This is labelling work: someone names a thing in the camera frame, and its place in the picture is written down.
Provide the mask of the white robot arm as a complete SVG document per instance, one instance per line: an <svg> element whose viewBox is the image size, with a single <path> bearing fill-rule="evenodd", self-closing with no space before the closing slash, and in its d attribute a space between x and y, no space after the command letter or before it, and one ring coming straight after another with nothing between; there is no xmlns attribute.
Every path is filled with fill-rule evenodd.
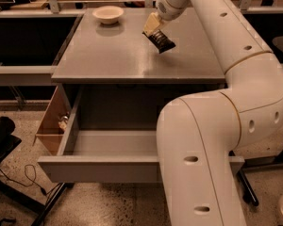
<svg viewBox="0 0 283 226"><path fill-rule="evenodd" d="M283 68L230 0L157 0L152 34L192 5L226 88L172 100L157 124L158 161L172 226L246 226L229 152L283 125Z"/></svg>

